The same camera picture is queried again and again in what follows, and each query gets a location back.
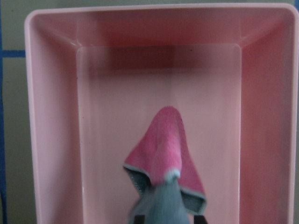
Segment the pink plastic tray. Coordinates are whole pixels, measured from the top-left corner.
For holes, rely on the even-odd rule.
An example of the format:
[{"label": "pink plastic tray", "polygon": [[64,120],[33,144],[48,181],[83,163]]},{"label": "pink plastic tray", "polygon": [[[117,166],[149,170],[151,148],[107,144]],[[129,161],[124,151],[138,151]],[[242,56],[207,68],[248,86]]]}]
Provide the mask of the pink plastic tray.
[{"label": "pink plastic tray", "polygon": [[182,114],[211,224],[292,224],[298,13],[286,4],[93,7],[25,22],[39,224],[122,224],[122,163]]}]

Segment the blue tape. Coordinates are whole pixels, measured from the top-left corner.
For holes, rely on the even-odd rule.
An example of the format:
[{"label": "blue tape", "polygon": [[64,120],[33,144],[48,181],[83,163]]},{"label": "blue tape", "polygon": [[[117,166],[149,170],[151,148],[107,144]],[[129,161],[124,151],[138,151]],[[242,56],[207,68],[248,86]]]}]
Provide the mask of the blue tape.
[{"label": "blue tape", "polygon": [[2,202],[3,224],[7,224],[7,201],[6,201],[6,177],[5,177],[5,151],[4,151],[4,121],[3,121],[3,101],[2,101],[2,81],[3,81],[3,57],[2,57],[2,21],[0,8],[0,194]]},{"label": "blue tape", "polygon": [[25,57],[24,50],[3,50],[2,57]]}]

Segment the gray fabric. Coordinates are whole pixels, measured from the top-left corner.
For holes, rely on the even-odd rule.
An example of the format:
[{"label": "gray fabric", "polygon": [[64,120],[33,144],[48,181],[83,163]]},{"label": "gray fabric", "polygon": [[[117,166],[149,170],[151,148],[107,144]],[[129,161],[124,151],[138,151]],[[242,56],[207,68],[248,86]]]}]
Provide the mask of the gray fabric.
[{"label": "gray fabric", "polygon": [[[142,170],[138,170],[128,164],[124,165],[124,169],[128,173],[137,192],[142,196],[147,188],[151,187],[150,178]],[[206,208],[206,198],[197,192],[187,189],[180,189],[185,209],[193,215],[203,215]]]},{"label": "gray fabric", "polygon": [[133,224],[136,215],[145,215],[144,224],[190,224],[177,179],[146,188],[132,208],[127,224]]}]

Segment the gray cloth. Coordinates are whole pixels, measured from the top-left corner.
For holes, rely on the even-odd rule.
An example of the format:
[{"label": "gray cloth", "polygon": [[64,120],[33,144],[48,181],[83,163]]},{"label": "gray cloth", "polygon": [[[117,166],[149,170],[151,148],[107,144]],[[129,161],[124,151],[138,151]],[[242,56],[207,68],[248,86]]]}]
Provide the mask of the gray cloth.
[{"label": "gray cloth", "polygon": [[144,215],[144,224],[190,224],[177,179],[171,183],[146,188],[132,208],[127,224],[136,215]]}]

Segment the towel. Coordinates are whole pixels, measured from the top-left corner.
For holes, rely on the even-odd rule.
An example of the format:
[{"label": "towel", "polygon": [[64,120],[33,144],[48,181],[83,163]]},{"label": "towel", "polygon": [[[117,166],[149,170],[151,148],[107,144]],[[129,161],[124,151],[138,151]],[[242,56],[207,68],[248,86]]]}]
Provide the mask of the towel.
[{"label": "towel", "polygon": [[203,214],[205,192],[189,155],[183,121],[174,107],[157,113],[123,166],[140,196],[151,187],[177,182],[187,212]]},{"label": "towel", "polygon": [[177,179],[146,188],[132,208],[127,224],[190,224]]}]

